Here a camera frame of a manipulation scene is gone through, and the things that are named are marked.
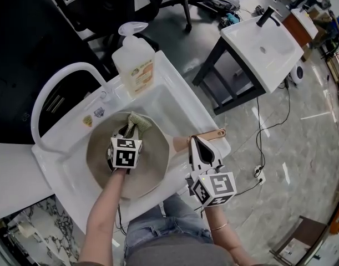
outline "chair wheel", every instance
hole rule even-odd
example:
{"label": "chair wheel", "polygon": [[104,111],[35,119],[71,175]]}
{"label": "chair wheel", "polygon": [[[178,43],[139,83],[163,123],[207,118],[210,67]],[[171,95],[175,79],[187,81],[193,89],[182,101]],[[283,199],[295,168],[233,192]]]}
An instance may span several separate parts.
{"label": "chair wheel", "polygon": [[185,31],[186,31],[187,33],[190,33],[192,28],[193,28],[193,27],[192,27],[191,25],[187,24],[186,27],[185,27]]}

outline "gray tiled floor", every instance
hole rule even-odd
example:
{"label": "gray tiled floor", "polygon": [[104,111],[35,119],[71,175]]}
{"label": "gray tiled floor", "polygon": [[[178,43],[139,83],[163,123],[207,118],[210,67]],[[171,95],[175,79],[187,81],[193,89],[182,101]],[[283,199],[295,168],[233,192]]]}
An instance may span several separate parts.
{"label": "gray tiled floor", "polygon": [[[287,16],[284,3],[241,0],[242,8],[250,12],[258,4],[263,7],[271,4],[283,16]],[[260,163],[260,154],[256,148],[258,121],[252,112],[257,103],[252,100],[215,116],[211,100],[200,88],[192,86],[191,80],[219,38],[219,29],[218,21],[212,21],[207,13],[196,7],[190,7],[190,13],[193,19],[190,34],[183,32],[186,21],[181,6],[161,9],[145,34],[159,43],[217,125],[226,129],[232,152],[224,162],[235,174],[237,189],[243,191],[256,183],[252,171]],[[240,15],[243,19],[251,17],[245,11],[241,11]],[[327,222],[333,208],[334,190],[339,178],[339,134],[336,124],[332,114],[301,119],[330,111],[327,103],[330,96],[327,94],[326,98],[323,92],[328,92],[328,71],[316,52],[303,67],[303,82],[298,89],[290,87],[291,112],[288,120],[283,125],[270,129],[269,137],[262,132],[267,181],[263,186],[233,198],[225,206],[227,217],[244,246],[262,263],[272,261],[270,247],[282,238],[299,215]],[[339,105],[332,80],[330,91],[339,126]],[[285,89],[263,95],[259,102],[260,114],[266,126],[281,122],[286,117],[289,98]],[[283,163],[287,166],[290,184],[282,168]],[[183,200],[193,208],[199,205],[194,198],[189,197],[185,189],[182,193]],[[121,244],[114,253],[119,261],[124,237],[116,232],[115,240]]]}

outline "gray shirt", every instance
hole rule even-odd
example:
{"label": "gray shirt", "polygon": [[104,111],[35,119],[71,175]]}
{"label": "gray shirt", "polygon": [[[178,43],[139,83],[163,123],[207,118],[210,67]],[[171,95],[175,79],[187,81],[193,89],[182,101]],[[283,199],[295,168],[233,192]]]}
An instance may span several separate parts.
{"label": "gray shirt", "polygon": [[[126,258],[126,266],[159,265],[234,266],[235,263],[224,248],[204,243],[200,239],[186,234],[174,234],[150,240],[132,249]],[[77,263],[76,266],[101,265],[81,262]]]}

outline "faucet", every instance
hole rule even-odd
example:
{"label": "faucet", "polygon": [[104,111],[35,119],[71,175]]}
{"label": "faucet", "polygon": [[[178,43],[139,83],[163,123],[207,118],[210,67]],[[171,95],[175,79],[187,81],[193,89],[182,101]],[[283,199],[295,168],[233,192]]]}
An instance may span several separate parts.
{"label": "faucet", "polygon": [[55,149],[53,147],[49,147],[44,143],[44,141],[40,137],[40,132],[38,128],[40,114],[42,111],[42,107],[44,102],[46,101],[47,96],[49,93],[54,89],[54,87],[63,80],[69,74],[76,72],[76,71],[88,71],[102,86],[102,93],[99,96],[102,101],[109,101],[110,95],[113,95],[113,90],[104,80],[103,76],[98,72],[98,70],[89,63],[85,62],[77,62],[73,64],[69,64],[66,67],[62,68],[60,71],[54,73],[54,75],[47,81],[45,86],[43,86],[42,90],[40,91],[39,95],[36,98],[34,108],[32,109],[31,113],[31,135],[35,141],[35,145],[39,146],[41,150],[62,154],[63,156],[69,156],[69,152],[65,152],[59,150],[58,148]]}
{"label": "faucet", "polygon": [[275,22],[277,27],[280,27],[280,23],[271,16],[274,12],[282,17],[282,15],[276,9],[274,9],[272,6],[269,6],[268,9],[264,12],[263,16],[258,20],[258,27],[262,27],[269,18],[271,18]]}

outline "white sink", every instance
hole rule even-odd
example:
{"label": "white sink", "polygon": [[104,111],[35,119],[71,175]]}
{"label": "white sink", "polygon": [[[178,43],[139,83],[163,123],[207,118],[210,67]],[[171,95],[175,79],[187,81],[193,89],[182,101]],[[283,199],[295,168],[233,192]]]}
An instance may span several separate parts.
{"label": "white sink", "polygon": [[[128,94],[120,77],[112,79],[108,86],[118,96],[116,102],[103,103],[99,98],[102,89],[99,88],[42,137],[48,146],[69,151],[70,157],[64,158],[60,154],[43,151],[37,145],[32,147],[46,180],[83,232],[90,209],[102,191],[86,163],[88,141],[93,129],[107,117],[120,110],[134,110],[151,117],[165,133],[172,136],[189,136],[217,129],[211,116],[163,52],[155,55],[154,85],[135,99]],[[99,107],[104,109],[104,116],[94,117],[94,112]],[[87,115],[93,118],[92,127],[82,122]],[[219,149],[222,157],[230,153],[231,148],[225,138],[214,140],[212,144]],[[175,157],[157,188],[136,200],[121,200],[123,223],[182,189],[189,172],[191,167],[188,153]]]}
{"label": "white sink", "polygon": [[255,17],[221,30],[220,35],[246,63],[267,93],[272,93],[302,57],[289,31],[272,19],[259,27]]}
{"label": "white sink", "polygon": [[291,10],[291,13],[302,24],[309,36],[314,39],[318,33],[318,29],[316,28],[309,14],[305,10],[301,11],[300,9]]}

